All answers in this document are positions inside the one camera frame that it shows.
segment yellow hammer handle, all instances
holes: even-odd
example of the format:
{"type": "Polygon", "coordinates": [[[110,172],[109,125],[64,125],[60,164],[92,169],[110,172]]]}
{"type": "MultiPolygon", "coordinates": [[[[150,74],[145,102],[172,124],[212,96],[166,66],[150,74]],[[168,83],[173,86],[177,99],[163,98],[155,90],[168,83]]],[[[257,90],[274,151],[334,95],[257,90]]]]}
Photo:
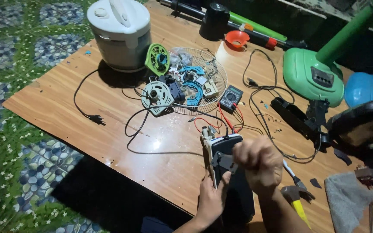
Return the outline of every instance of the yellow hammer handle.
{"type": "Polygon", "coordinates": [[[310,227],[308,218],[306,217],[305,211],[303,210],[302,203],[300,202],[300,200],[292,202],[291,206],[293,207],[294,210],[296,210],[296,213],[299,215],[299,217],[303,219],[303,221],[305,221],[308,227],[312,229],[310,227]]]}

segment gray cloth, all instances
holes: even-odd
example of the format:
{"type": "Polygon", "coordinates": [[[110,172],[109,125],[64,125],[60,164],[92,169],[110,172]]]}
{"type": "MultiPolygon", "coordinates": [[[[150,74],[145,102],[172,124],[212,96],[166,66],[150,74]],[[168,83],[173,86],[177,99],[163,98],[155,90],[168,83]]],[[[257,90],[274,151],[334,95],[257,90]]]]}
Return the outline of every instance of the gray cloth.
{"type": "Polygon", "coordinates": [[[373,190],[361,187],[353,172],[331,175],[324,180],[330,215],[336,233],[351,233],[373,201],[373,190]]]}

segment plastic bag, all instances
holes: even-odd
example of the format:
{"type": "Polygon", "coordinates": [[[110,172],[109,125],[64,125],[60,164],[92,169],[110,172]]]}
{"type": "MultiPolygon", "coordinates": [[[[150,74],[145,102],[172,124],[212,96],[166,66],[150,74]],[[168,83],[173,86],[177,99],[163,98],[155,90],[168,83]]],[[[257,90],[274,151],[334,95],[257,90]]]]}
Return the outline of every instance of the plastic bag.
{"type": "Polygon", "coordinates": [[[175,47],[170,50],[169,63],[171,67],[178,68],[179,64],[182,66],[192,65],[192,55],[190,55],[184,48],[175,47]]]}

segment hammer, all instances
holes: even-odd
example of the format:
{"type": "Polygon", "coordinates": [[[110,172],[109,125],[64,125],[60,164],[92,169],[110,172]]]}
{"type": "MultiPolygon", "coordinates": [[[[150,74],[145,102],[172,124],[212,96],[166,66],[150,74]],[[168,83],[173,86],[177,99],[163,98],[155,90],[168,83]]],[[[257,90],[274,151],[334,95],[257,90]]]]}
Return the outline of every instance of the hammer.
{"type": "Polygon", "coordinates": [[[283,197],[290,203],[293,209],[297,212],[299,217],[305,221],[305,223],[310,227],[308,218],[306,217],[305,211],[303,210],[302,203],[300,202],[300,195],[307,201],[315,199],[314,195],[308,192],[306,189],[300,188],[299,186],[285,186],[280,190],[283,197]]]}

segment rice cooker lid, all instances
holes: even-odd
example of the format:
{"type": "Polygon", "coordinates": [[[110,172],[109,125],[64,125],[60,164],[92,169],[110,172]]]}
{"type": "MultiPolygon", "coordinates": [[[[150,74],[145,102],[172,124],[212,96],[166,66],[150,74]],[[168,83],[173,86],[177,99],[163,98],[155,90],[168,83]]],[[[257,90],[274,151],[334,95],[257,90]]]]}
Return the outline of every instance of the rice cooker lid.
{"type": "Polygon", "coordinates": [[[150,30],[149,11],[135,0],[99,0],[87,18],[95,33],[111,40],[133,41],[150,30]]]}

